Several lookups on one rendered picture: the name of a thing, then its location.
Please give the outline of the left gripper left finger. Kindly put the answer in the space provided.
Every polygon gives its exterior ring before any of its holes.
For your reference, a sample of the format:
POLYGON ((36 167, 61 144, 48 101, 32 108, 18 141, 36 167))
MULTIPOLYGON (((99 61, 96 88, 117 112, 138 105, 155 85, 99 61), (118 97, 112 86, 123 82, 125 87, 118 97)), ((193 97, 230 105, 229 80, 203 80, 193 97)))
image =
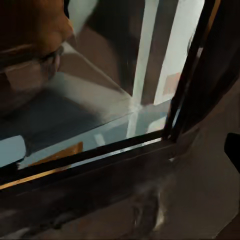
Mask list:
POLYGON ((26 153, 22 133, 0 138, 0 193, 26 153))

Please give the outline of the microwave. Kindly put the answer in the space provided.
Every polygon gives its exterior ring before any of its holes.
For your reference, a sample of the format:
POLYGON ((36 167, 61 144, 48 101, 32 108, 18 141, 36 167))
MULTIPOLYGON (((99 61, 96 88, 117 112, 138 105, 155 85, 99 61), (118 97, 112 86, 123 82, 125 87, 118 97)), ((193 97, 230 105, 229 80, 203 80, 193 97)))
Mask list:
POLYGON ((240 0, 0 0, 0 219, 186 154, 240 91, 240 0))

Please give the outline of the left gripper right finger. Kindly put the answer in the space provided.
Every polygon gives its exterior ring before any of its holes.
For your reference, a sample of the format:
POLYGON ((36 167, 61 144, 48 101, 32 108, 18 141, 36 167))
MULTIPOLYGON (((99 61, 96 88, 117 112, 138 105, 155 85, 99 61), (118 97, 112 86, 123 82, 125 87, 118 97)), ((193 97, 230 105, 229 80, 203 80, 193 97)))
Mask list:
POLYGON ((240 173, 240 135, 235 133, 228 133, 224 151, 240 173))

